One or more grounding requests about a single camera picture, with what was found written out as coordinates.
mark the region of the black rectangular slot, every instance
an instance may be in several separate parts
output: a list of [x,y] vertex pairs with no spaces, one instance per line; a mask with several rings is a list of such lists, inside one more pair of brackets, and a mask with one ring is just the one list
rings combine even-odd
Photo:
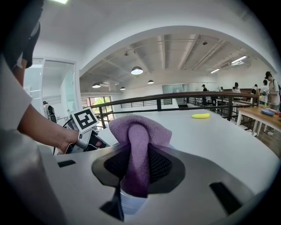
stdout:
[[222,182],[215,182],[209,186],[229,215],[242,206]]
[[58,166],[59,166],[60,168],[62,168],[62,167],[66,167],[66,166],[73,165],[73,164],[75,164],[75,163],[76,163],[76,162],[74,162],[73,160],[67,160],[67,161],[59,162],[59,163],[58,163]]

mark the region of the yellow object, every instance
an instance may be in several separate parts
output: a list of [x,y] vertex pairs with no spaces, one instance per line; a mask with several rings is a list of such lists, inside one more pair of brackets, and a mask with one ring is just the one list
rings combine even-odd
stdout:
[[209,118],[209,117],[210,117],[210,113],[192,115],[192,118],[195,118],[195,119],[206,119],[206,118]]

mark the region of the blue object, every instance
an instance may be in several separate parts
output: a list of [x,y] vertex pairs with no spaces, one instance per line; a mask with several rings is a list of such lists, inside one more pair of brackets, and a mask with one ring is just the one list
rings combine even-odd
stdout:
[[263,114],[268,115],[268,116],[273,116],[274,112],[268,110],[268,109],[262,109],[261,110]]

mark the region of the wooden handrail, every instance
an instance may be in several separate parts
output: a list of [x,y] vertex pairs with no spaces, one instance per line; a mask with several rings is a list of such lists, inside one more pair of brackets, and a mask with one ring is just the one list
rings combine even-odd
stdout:
[[228,91],[193,91],[193,92],[179,92],[179,93],[169,93],[169,94],[155,94],[137,98],[127,98],[112,102],[107,102],[98,105],[91,105],[91,108],[105,107],[110,105],[119,105],[125,103],[157,100],[157,99],[167,99],[167,98],[185,98],[185,97],[245,97],[245,98],[259,98],[257,94],[245,94],[236,93]]

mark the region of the railing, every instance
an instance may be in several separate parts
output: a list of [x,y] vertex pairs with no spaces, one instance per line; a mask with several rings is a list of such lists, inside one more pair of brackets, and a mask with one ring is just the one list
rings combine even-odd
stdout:
[[[172,98],[187,98],[188,102],[191,99],[202,98],[201,103],[196,107],[186,107],[186,108],[172,108],[172,109],[163,109],[162,103],[164,100]],[[247,105],[232,105],[232,102],[238,98],[253,98],[253,103]],[[220,99],[220,103],[214,105],[214,100],[218,101]],[[125,105],[125,104],[132,104],[136,102],[148,102],[148,101],[156,101],[156,109],[147,109],[147,110],[132,110],[132,111],[121,111],[121,112],[102,112],[102,107],[109,106],[109,105]],[[106,128],[104,123],[104,116],[109,114],[120,114],[120,113],[141,113],[141,112],[159,112],[159,111],[175,111],[175,110],[193,110],[193,109],[210,109],[212,111],[219,111],[223,118],[227,118],[228,121],[231,118],[237,117],[237,115],[233,115],[233,109],[237,108],[246,108],[246,107],[254,107],[259,105],[259,96],[254,94],[244,94],[244,93],[234,93],[234,92],[218,92],[218,91],[201,91],[201,92],[180,92],[180,93],[170,93],[170,94],[157,94],[157,95],[150,95],[138,98],[128,98],[122,99],[113,102],[107,102],[104,104],[99,105],[92,105],[91,108],[99,108],[100,113],[96,113],[96,115],[100,115],[100,121],[103,128]]]
[[[161,100],[161,105],[171,105],[171,104],[172,104],[171,98]],[[132,108],[132,107],[150,106],[150,105],[157,105],[157,100],[124,103],[124,104],[121,104],[121,108]]]

